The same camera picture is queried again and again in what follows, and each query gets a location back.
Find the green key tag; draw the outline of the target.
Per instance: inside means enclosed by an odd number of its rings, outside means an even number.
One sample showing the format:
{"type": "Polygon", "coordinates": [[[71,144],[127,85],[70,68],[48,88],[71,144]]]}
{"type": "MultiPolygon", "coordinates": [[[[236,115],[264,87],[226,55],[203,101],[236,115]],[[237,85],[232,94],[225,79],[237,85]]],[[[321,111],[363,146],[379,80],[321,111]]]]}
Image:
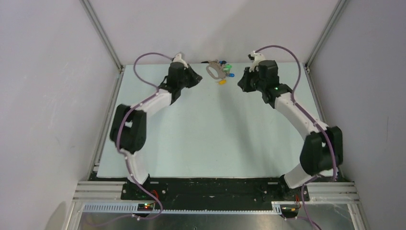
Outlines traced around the green key tag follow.
{"type": "Polygon", "coordinates": [[[230,71],[232,66],[229,65],[229,64],[225,64],[225,65],[222,66],[222,68],[223,68],[223,71],[230,71]]]}

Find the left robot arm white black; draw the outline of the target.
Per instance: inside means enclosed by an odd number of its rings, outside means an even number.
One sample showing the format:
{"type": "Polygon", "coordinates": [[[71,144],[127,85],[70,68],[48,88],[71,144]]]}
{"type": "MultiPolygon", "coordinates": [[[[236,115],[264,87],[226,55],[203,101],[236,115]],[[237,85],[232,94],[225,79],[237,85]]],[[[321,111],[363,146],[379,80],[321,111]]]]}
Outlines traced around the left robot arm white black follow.
{"type": "Polygon", "coordinates": [[[118,152],[124,155],[129,180],[135,183],[133,194],[139,199],[147,199],[151,195],[151,186],[145,183],[149,173],[139,155],[147,139],[147,120],[172,105],[181,96],[184,88],[192,88],[202,79],[189,64],[172,62],[167,76],[153,95],[136,105],[117,106],[110,130],[110,140],[118,152]]]}

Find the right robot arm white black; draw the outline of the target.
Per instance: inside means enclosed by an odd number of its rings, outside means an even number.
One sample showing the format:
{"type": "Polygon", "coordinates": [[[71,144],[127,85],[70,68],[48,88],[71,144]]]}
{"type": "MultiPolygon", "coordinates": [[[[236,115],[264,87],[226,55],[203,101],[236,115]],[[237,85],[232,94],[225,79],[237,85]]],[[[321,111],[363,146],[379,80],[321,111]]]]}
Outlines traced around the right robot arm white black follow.
{"type": "Polygon", "coordinates": [[[343,134],[339,127],[313,118],[293,100],[293,90],[279,79],[277,63],[263,60],[244,69],[238,86],[244,92],[260,92],[264,103],[282,114],[304,140],[298,165],[282,176],[278,187],[279,196],[291,200],[297,188],[317,174],[332,170],[337,177],[338,166],[343,163],[343,134]]]}

